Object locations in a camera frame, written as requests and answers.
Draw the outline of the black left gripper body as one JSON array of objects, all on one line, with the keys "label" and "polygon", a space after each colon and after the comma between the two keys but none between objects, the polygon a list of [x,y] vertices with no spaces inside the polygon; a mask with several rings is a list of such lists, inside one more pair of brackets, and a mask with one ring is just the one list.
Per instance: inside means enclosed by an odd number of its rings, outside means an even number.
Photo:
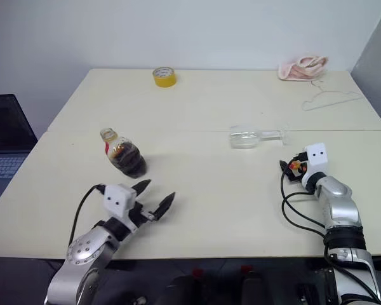
[{"label": "black left gripper body", "polygon": [[156,218],[151,212],[144,212],[143,205],[135,202],[134,207],[129,211],[128,217],[136,227],[141,227],[143,224],[154,221]]}]

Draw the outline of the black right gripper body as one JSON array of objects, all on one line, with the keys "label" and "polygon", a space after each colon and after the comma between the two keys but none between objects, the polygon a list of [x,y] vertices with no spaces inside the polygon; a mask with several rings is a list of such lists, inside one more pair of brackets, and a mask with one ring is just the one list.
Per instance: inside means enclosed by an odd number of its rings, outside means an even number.
[{"label": "black right gripper body", "polygon": [[297,154],[289,162],[291,173],[286,175],[291,182],[302,181],[303,176],[307,172],[308,156],[306,152],[301,152]]}]

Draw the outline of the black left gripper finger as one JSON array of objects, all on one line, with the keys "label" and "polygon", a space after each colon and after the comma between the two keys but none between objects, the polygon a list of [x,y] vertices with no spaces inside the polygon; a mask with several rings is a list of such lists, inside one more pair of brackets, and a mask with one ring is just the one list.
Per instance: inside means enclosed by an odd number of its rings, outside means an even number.
[{"label": "black left gripper finger", "polygon": [[136,192],[136,198],[139,197],[151,183],[150,179],[142,180],[133,186],[133,190]]},{"label": "black left gripper finger", "polygon": [[159,204],[158,208],[151,212],[153,221],[158,221],[171,207],[173,200],[175,199],[176,192],[167,195]]}]

